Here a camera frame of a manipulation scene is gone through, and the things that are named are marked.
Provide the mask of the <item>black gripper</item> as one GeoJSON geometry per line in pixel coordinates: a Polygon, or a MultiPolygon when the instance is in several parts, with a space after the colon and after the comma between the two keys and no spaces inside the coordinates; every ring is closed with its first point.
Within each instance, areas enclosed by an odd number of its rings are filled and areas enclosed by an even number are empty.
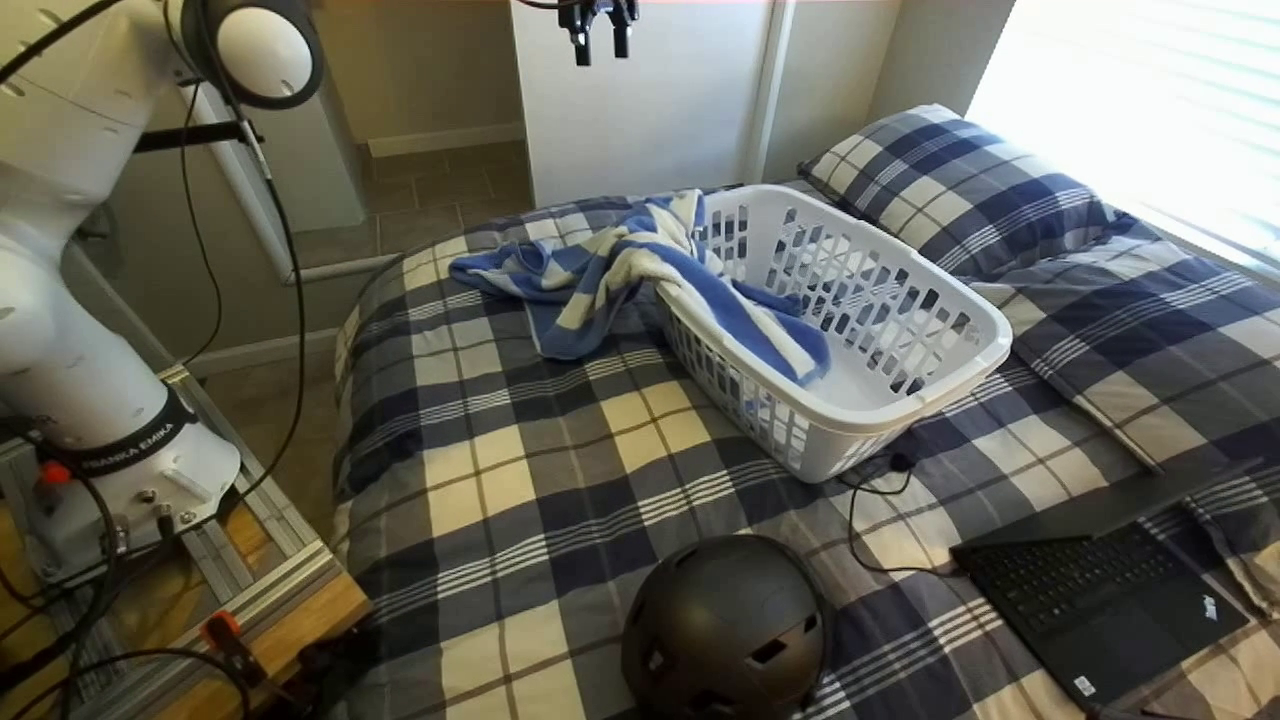
{"type": "Polygon", "coordinates": [[[612,21],[612,54],[633,54],[633,22],[639,21],[639,0],[557,0],[560,22],[573,22],[566,38],[577,68],[591,64],[587,22],[602,11],[612,21]]]}

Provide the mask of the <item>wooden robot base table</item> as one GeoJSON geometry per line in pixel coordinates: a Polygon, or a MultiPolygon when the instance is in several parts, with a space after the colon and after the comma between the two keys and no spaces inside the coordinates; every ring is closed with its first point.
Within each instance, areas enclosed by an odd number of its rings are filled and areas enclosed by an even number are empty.
{"type": "Polygon", "coordinates": [[[245,450],[226,512],[134,537],[91,630],[0,697],[0,720],[237,720],[321,641],[370,612],[365,588],[245,450]]]}

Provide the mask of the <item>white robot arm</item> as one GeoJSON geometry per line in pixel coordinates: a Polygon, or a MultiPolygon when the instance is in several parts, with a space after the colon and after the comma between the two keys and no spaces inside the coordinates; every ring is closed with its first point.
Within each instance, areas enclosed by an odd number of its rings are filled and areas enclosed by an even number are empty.
{"type": "Polygon", "coordinates": [[[58,472],[27,499],[45,563],[106,570],[272,472],[83,309],[65,254],[167,87],[296,109],[321,87],[321,38],[301,0],[2,0],[0,46],[0,404],[58,472]]]}

